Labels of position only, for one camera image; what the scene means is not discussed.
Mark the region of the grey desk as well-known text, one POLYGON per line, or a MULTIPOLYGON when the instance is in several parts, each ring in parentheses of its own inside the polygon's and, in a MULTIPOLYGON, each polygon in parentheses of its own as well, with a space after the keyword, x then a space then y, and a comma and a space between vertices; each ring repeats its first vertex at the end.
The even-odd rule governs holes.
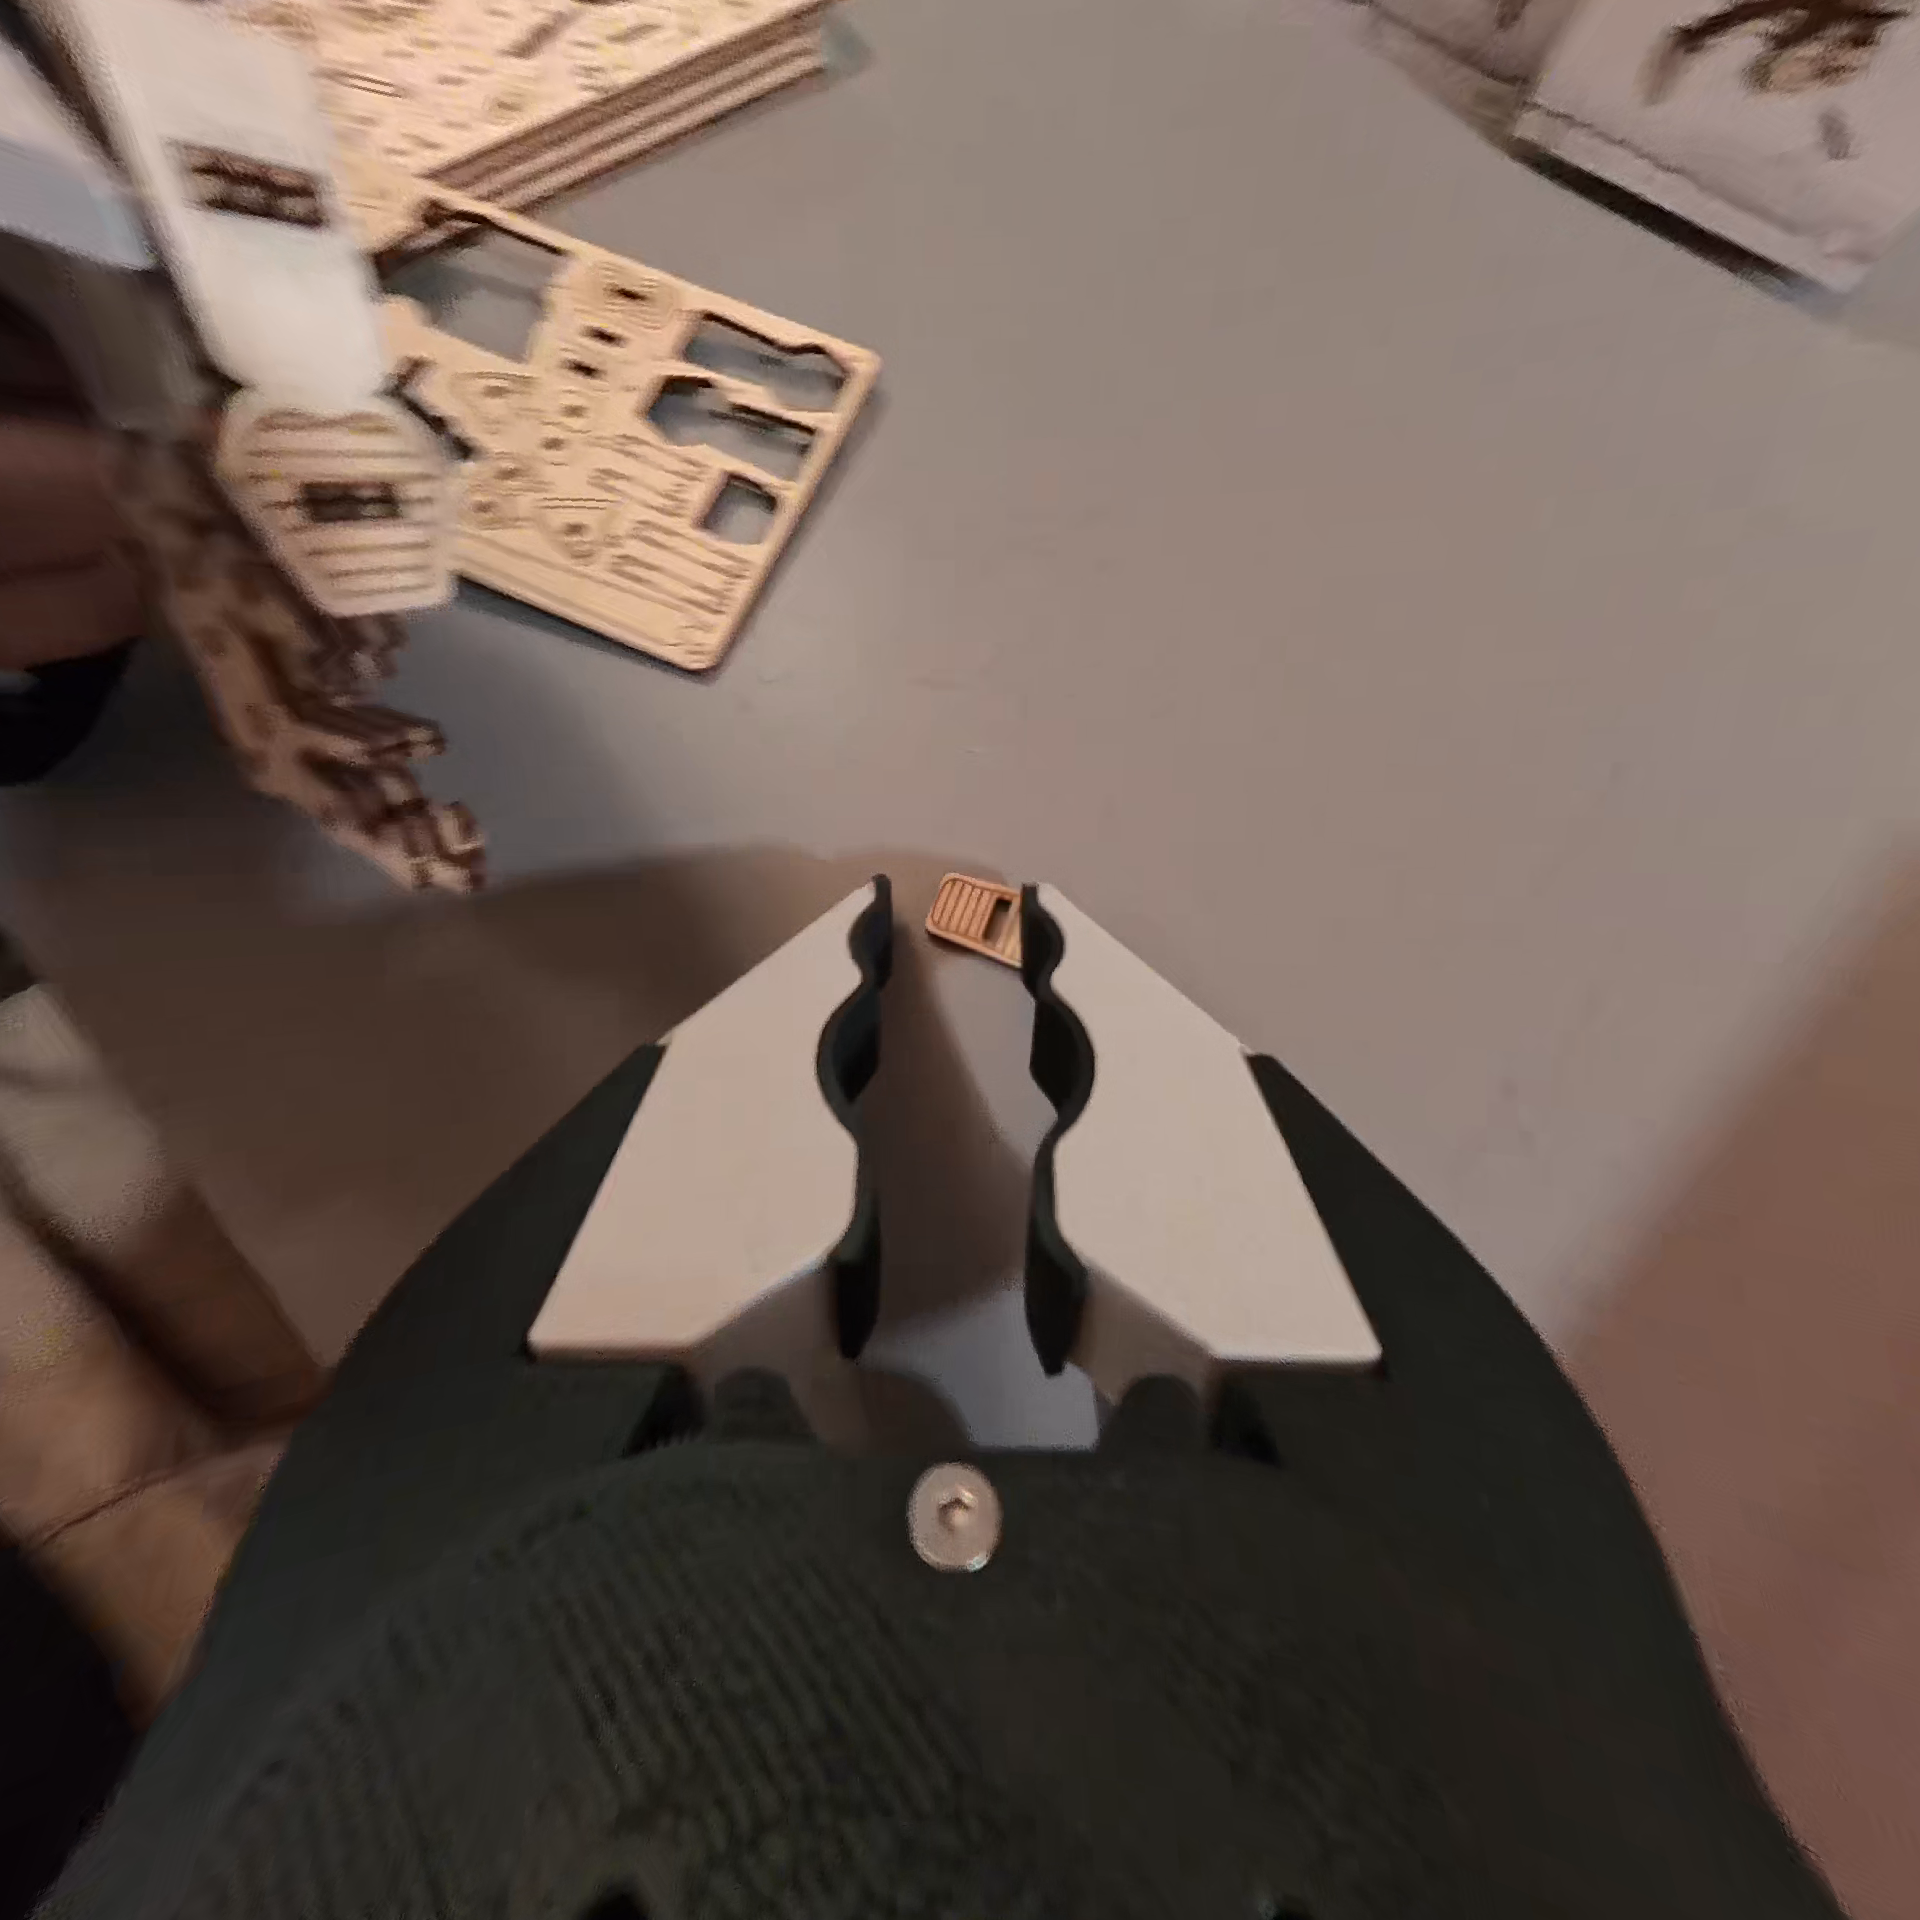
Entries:
POLYGON ((945 870, 1283 1059, 1635 1448, 1916 1409, 1916 355, 1499 155, 1321 12, 861 4, 550 225, 879 355, 730 659, 483 593, 397 706, 489 885, 235 781, 163 656, 4 797, 4 924, 303 1332, 866 876, 882 1356, 981 1438, 1043 1105, 945 870))

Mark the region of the wooden parts sheet with cutouts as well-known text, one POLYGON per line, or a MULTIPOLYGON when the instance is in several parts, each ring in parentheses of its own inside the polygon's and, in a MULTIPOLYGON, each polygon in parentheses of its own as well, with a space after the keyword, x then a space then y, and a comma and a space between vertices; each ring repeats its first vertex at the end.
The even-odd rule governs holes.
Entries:
POLYGON ((380 275, 486 238, 549 260, 517 353, 386 302, 402 394, 471 453, 462 577, 689 674, 718 667, 878 355, 447 185, 402 178, 377 233, 380 275))

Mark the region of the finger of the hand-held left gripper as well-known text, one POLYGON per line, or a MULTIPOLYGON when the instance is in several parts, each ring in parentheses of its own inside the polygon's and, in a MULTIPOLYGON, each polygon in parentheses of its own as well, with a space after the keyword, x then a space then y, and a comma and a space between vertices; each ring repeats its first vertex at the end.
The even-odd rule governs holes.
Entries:
POLYGON ((377 396, 377 283, 299 50, 215 4, 45 4, 207 361, 309 413, 377 396))
POLYGON ((3 62, 3 230, 110 273, 155 266, 127 185, 29 59, 3 62))

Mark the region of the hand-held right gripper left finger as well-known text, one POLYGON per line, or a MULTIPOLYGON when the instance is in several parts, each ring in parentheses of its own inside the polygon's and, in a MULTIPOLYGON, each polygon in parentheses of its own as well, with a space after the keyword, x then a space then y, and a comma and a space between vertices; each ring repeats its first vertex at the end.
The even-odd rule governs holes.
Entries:
POLYGON ((666 1363, 708 1394, 769 1373, 823 1440, 873 1438, 857 1357, 879 1214, 857 1105, 893 947, 873 876, 667 1030, 531 1356, 666 1363))

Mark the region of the stack of wooden parts sheets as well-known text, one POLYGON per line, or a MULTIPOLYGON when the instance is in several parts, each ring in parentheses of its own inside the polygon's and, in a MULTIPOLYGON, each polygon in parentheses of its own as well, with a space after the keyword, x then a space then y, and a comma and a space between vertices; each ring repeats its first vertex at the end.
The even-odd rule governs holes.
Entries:
POLYGON ((502 209, 623 170, 825 66, 827 2, 246 2, 343 160, 502 209))

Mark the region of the small slotted wooden piece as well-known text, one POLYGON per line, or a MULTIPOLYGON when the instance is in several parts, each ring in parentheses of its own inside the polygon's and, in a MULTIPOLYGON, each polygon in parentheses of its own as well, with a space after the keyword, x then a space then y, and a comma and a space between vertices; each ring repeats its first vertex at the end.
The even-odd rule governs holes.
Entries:
POLYGON ((1001 881, 948 870, 925 912, 924 931, 934 944, 1022 966, 1022 890, 1001 881))

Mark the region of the white instruction booklet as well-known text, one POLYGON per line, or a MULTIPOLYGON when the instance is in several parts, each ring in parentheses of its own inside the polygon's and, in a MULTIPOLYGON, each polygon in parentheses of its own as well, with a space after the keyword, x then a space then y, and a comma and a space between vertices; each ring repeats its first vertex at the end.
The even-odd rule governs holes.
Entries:
POLYGON ((1377 2, 1503 144, 1847 293, 1916 225, 1916 2, 1377 2))

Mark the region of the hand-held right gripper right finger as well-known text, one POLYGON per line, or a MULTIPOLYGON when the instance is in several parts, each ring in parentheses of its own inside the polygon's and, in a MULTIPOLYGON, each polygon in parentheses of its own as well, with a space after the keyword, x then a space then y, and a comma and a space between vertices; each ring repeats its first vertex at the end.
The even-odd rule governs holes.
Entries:
POLYGON ((1053 885, 1022 891, 1025 1324, 1046 1376, 1203 1406, 1235 1376, 1366 1376, 1383 1341, 1265 1099, 1261 1061, 1053 885))

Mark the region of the wooden model assembly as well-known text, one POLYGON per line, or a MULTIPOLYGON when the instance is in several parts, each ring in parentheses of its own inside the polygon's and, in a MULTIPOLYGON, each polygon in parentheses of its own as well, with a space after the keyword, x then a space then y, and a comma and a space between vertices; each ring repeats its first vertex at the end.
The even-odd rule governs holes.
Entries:
POLYGON ((401 888, 474 893, 484 834, 421 778, 444 731, 382 701, 406 617, 452 587, 458 482, 394 397, 309 413, 237 390, 186 438, 123 444, 142 584, 241 778, 401 888))

